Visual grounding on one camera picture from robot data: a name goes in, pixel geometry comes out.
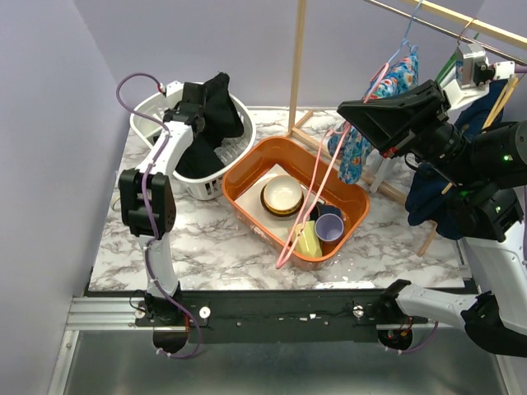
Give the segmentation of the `blue floral garment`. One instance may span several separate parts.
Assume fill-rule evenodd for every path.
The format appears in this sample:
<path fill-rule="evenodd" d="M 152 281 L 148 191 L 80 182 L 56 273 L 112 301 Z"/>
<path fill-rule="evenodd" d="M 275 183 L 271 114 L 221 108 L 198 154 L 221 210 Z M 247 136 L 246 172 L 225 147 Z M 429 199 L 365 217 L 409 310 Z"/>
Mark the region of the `blue floral garment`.
<path fill-rule="evenodd" d="M 375 77 L 366 89 L 365 97 L 369 101 L 401 95 L 417 87 L 418 50 L 413 48 L 408 56 L 389 66 L 382 77 L 375 89 L 372 87 L 378 77 Z M 348 121 L 343 121 L 328 140 L 327 147 L 331 156 L 335 155 L 341 139 L 343 143 L 338 152 L 341 159 L 338 178 L 345 184 L 355 184 L 360 179 L 366 159 L 374 147 Z"/>

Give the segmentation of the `white laundry basket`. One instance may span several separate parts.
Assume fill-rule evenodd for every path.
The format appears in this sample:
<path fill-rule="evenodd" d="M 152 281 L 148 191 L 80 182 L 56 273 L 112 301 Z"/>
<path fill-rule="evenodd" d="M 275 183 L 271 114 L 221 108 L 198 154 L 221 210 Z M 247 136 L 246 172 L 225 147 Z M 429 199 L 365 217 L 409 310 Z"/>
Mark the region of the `white laundry basket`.
<path fill-rule="evenodd" d="M 173 81 L 166 87 L 167 97 L 161 93 L 151 95 L 135 107 L 135 111 L 161 120 L 166 109 L 173 108 L 182 98 L 184 84 Z M 174 171 L 174 177 L 182 183 L 189 194 L 197 200 L 211 200 L 222 194 L 222 180 L 225 173 L 245 156 L 256 140 L 256 127 L 250 117 L 246 106 L 234 95 L 230 94 L 231 100 L 236 108 L 242 122 L 244 131 L 241 137 L 224 138 L 222 144 L 215 149 L 224 167 L 214 174 L 201 179 L 189 179 Z M 131 114 L 129 117 L 130 130 L 139 136 L 142 141 L 152 149 L 153 138 L 158 136 L 163 128 L 147 119 Z"/>

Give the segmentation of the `white and gold bowl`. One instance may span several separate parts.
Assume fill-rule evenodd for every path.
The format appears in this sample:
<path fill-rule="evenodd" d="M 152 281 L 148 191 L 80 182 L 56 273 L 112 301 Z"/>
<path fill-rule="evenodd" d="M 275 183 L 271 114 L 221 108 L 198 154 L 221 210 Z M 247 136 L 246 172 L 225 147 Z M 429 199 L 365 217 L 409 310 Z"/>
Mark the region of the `white and gold bowl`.
<path fill-rule="evenodd" d="M 304 203 L 301 184 L 290 175 L 278 175 L 261 189 L 260 203 L 269 218 L 285 220 L 295 216 Z"/>

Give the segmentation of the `black skirt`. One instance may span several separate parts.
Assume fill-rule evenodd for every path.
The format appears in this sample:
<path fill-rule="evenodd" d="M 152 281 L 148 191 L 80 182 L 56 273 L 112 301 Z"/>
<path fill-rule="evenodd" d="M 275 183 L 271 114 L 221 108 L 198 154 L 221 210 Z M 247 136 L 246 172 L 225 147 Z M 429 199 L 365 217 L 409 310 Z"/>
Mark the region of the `black skirt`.
<path fill-rule="evenodd" d="M 204 130 L 184 152 L 175 171 L 188 179 L 208 177 L 225 166 L 216 153 L 225 138 L 242 137 L 244 127 L 230 97 L 230 77 L 219 72 L 205 81 L 206 104 L 204 108 Z"/>

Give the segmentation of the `wooden clothes rack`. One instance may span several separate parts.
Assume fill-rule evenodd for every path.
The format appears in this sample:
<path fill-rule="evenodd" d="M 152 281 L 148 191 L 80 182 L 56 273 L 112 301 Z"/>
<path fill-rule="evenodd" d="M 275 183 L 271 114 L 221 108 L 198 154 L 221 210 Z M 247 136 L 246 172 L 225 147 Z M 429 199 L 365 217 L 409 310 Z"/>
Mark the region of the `wooden clothes rack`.
<path fill-rule="evenodd" d="M 379 1 L 366 1 L 366 2 L 374 5 L 375 7 L 385 9 L 386 11 L 389 11 L 396 15 L 407 18 L 408 20 L 411 17 L 410 14 L 402 12 L 397 8 L 388 6 L 387 4 L 383 2 L 379 2 Z M 293 66 L 292 66 L 292 76 L 291 76 L 289 120 L 288 120 L 287 133 L 285 137 L 295 138 L 296 140 L 303 142 L 310 148 L 316 149 L 317 147 L 320 147 L 321 152 L 317 156 L 317 158 L 320 159 L 321 156 L 324 156 L 326 159 L 329 158 L 331 162 L 331 160 L 333 160 L 332 156 L 329 154 L 328 150 L 325 147 L 323 147 L 323 143 L 317 142 L 313 137 L 308 136 L 308 134 L 306 134 L 303 130 L 301 130 L 302 125 L 304 125 L 313 116 L 315 109 L 309 109 L 306 115 L 304 115 L 302 118 L 296 121 L 297 98 L 298 98 L 298 92 L 300 89 L 300 81 L 301 81 L 301 63 L 302 63 L 302 51 L 303 51 L 304 33 L 305 33 L 306 10 L 307 10 L 307 1 L 297 1 L 296 33 L 295 33 Z M 439 26 L 436 26 L 422 19 L 417 18 L 415 19 L 415 21 L 418 24 L 426 26 L 432 30 L 437 30 L 444 35 L 450 34 L 448 33 L 446 29 L 443 29 Z M 334 162 L 331 162 L 330 164 L 339 165 L 340 163 L 341 163 L 340 160 L 335 159 Z M 373 175 L 368 173 L 366 170 L 363 170 L 361 173 L 361 180 L 366 182 L 370 186 L 373 182 Z M 381 184 L 377 192 L 398 202 L 401 205 L 403 205 L 405 202 L 406 197 L 403 195 L 403 193 L 400 192 L 395 187 L 391 186 L 390 184 L 386 183 L 385 181 Z M 417 251 L 418 257 L 424 256 L 431 242 L 436 237 L 437 223 L 435 223 L 434 221 L 430 221 L 430 223 L 432 224 L 431 231 L 429 232 L 422 247 Z"/>

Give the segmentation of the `navy blue garment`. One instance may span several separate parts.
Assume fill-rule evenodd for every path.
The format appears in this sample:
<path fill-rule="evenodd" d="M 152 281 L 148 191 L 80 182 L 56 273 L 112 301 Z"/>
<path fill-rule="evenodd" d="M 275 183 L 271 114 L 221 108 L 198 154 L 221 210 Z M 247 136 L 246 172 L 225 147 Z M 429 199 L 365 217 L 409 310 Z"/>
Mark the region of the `navy blue garment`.
<path fill-rule="evenodd" d="M 469 140 L 473 140 L 482 131 L 506 83 L 506 80 L 493 81 L 489 85 L 488 94 L 474 101 L 456 119 L 455 127 Z M 408 213 L 410 226 L 421 225 L 425 221 L 434 221 L 437 223 L 436 232 L 439 235 L 446 239 L 458 240 L 463 236 L 457 229 L 446 205 L 446 197 L 455 192 L 456 188 L 451 187 L 449 192 L 443 195 L 441 192 L 447 184 L 447 180 L 429 164 L 422 162 L 413 175 L 404 207 Z"/>

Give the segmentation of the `dark blue cup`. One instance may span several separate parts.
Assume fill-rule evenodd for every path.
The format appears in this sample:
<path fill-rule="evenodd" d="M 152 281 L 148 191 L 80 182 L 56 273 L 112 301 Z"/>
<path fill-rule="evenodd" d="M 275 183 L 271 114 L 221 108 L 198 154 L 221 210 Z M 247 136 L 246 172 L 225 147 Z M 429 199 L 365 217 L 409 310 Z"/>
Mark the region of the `dark blue cup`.
<path fill-rule="evenodd" d="M 343 218 L 341 210 L 333 205 L 325 204 L 322 202 L 317 202 L 315 207 L 310 213 L 310 220 L 317 221 L 320 216 L 324 214 L 334 214 L 339 218 Z"/>

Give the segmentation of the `black mounting base bar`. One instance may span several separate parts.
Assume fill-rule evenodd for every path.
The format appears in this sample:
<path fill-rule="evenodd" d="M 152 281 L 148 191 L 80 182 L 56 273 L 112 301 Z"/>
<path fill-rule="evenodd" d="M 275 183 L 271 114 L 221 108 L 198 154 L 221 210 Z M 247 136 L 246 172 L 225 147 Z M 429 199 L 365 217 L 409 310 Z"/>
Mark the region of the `black mounting base bar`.
<path fill-rule="evenodd" d="M 149 295 L 134 305 L 136 323 L 181 330 L 191 342 L 377 342 L 380 326 L 405 329 L 415 319 L 385 302 L 381 290 L 185 290 L 181 312 Z"/>

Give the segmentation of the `green hanger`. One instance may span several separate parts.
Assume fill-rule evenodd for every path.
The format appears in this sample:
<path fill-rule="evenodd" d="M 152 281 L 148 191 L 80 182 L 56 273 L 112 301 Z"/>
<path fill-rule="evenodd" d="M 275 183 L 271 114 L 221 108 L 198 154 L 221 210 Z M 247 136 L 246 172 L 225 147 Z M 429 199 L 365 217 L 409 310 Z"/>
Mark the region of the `green hanger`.
<path fill-rule="evenodd" d="M 439 71 L 438 75 L 436 76 L 435 81 L 437 83 L 442 83 L 445 80 L 445 78 L 447 77 L 448 73 L 450 72 L 450 70 L 454 66 L 455 60 L 456 60 L 456 49 L 452 53 L 450 58 L 447 60 L 447 62 L 443 66 L 443 68 Z"/>

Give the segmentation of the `blue wire hanger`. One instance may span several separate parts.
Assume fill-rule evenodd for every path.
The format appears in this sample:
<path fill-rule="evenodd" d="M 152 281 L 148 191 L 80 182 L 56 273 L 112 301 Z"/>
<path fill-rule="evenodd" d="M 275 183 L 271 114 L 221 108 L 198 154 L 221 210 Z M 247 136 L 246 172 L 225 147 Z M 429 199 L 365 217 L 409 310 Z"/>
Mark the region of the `blue wire hanger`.
<path fill-rule="evenodd" d="M 407 28 L 406 30 L 404 31 L 403 33 L 403 38 L 401 40 L 401 43 L 398 47 L 398 49 L 393 53 L 393 55 L 389 58 L 388 60 L 388 64 L 391 64 L 393 60 L 395 60 L 395 58 L 399 55 L 399 53 L 403 50 L 404 47 L 409 47 L 410 49 L 412 49 L 412 45 L 409 43 L 409 40 L 408 40 L 408 34 L 409 34 L 409 31 L 412 27 L 412 24 L 413 22 L 415 21 L 416 19 L 416 16 L 417 16 L 417 13 L 419 11 L 419 8 L 421 7 L 422 5 L 422 0 L 419 0 L 417 2 L 417 5 L 415 6 L 415 8 L 413 9 L 413 13 L 409 19 L 409 22 L 408 22 L 408 25 L 407 25 Z"/>

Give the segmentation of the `orange plastic tub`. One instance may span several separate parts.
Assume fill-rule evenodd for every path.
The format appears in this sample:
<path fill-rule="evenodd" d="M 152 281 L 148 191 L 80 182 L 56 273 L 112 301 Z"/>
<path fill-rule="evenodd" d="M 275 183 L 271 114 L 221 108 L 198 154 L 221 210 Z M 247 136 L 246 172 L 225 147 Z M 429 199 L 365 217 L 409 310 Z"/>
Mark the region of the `orange plastic tub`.
<path fill-rule="evenodd" d="M 255 223 L 247 218 L 246 213 L 237 206 L 235 200 L 246 192 L 260 177 L 274 165 L 280 165 L 288 174 L 309 188 L 313 169 L 317 169 L 315 185 L 312 193 L 316 195 L 320 182 L 329 165 L 323 160 L 316 161 L 316 155 L 285 137 L 269 137 L 256 144 L 247 155 L 243 156 L 230 168 L 222 181 L 223 194 L 233 206 L 236 216 L 255 234 L 260 236 L 278 252 L 282 251 L 284 242 L 264 231 L 255 232 Z M 337 171 L 332 169 L 324 190 L 319 199 L 329 205 L 338 207 L 343 214 L 343 237 L 335 244 L 322 244 L 322 257 L 309 258 L 294 251 L 288 262 L 304 270 L 316 270 L 343 251 L 343 246 L 352 236 L 357 227 L 366 218 L 370 208 L 366 191 L 356 184 L 344 184 L 337 177 Z"/>

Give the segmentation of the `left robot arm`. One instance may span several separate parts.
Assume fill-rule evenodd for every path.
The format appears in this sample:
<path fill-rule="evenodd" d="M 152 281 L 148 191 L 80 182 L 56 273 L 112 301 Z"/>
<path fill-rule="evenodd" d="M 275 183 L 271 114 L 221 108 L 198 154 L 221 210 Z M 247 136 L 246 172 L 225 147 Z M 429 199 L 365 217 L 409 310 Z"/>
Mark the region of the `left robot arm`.
<path fill-rule="evenodd" d="M 154 307 L 155 316 L 165 325 L 177 323 L 182 314 L 195 323 L 197 319 L 175 298 L 180 282 L 172 267 L 170 253 L 170 232 L 176 217 L 170 174 L 204 128 L 206 94 L 201 84 L 183 84 L 182 98 L 176 105 L 175 115 L 165 122 L 125 103 L 121 90 L 134 77 L 154 81 L 161 96 L 167 97 L 167 86 L 145 72 L 126 76 L 116 87 L 117 101 L 124 109 L 161 127 L 161 135 L 145 160 L 119 176 L 121 217 L 130 232 L 139 239 L 147 270 L 147 294 L 158 300 Z"/>

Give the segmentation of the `white garment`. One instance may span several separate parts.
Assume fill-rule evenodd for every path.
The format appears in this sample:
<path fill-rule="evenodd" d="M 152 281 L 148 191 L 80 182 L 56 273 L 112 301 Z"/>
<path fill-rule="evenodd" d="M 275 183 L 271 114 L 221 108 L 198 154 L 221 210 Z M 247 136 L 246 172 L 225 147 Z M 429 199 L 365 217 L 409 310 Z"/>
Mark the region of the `white garment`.
<path fill-rule="evenodd" d="M 369 187 L 370 193 L 378 191 L 381 184 L 392 172 L 395 164 L 396 159 L 384 158 L 380 154 L 374 154 L 374 160 L 370 166 L 370 170 L 373 173 L 373 182 Z"/>

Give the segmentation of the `yellow cup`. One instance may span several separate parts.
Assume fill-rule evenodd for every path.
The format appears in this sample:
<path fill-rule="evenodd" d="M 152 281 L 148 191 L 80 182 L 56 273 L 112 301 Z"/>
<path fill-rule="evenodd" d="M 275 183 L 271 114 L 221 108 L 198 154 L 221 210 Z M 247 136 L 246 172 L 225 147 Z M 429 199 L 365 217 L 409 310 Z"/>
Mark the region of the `yellow cup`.
<path fill-rule="evenodd" d="M 292 232 L 290 245 L 301 255 L 309 258 L 321 258 L 322 248 L 315 231 L 315 222 L 307 221 L 301 231 L 301 224 L 290 227 Z"/>

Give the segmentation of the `wooden hanger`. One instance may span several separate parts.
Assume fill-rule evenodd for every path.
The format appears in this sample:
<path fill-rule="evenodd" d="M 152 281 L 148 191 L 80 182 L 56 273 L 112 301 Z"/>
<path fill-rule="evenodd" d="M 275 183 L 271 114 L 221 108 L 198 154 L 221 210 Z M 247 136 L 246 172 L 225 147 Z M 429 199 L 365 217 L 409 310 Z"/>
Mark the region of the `wooden hanger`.
<path fill-rule="evenodd" d="M 474 141 L 481 137 L 484 132 L 487 132 L 493 124 L 501 122 L 503 109 L 518 86 L 519 81 L 518 77 L 512 77 L 508 81 L 492 82 L 489 86 L 488 94 L 474 101 L 454 121 L 454 126 L 457 130 L 471 142 L 469 147 L 469 169 L 473 173 L 472 181 L 458 182 L 457 186 L 460 187 L 461 184 L 469 186 L 488 179 L 488 176 L 485 176 L 481 170 L 483 158 L 477 158 L 478 154 L 474 148 Z"/>

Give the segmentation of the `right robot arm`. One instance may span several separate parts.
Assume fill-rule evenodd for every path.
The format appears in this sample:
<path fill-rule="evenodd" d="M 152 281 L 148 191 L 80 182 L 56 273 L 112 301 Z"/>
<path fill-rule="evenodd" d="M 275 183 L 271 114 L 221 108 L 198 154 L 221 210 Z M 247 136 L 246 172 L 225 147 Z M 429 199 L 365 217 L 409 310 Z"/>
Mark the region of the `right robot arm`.
<path fill-rule="evenodd" d="M 342 102 L 338 113 L 381 153 L 414 154 L 451 182 L 446 204 L 478 257 L 489 288 L 480 295 L 392 283 L 365 315 L 384 323 L 429 318 L 462 329 L 483 350 L 526 354 L 525 216 L 516 189 L 526 183 L 526 124 L 504 123 L 467 138 L 448 120 L 450 100 L 434 81 L 402 95 Z"/>

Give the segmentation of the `purple cup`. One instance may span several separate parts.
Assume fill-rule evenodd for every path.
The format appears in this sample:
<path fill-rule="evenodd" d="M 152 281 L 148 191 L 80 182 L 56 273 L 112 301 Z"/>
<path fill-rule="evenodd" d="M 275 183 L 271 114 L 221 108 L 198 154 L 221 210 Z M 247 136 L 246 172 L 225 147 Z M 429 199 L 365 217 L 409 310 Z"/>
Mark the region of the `purple cup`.
<path fill-rule="evenodd" d="M 315 233 L 322 242 L 337 243 L 343 237 L 343 219 L 333 213 L 323 214 L 315 222 Z"/>

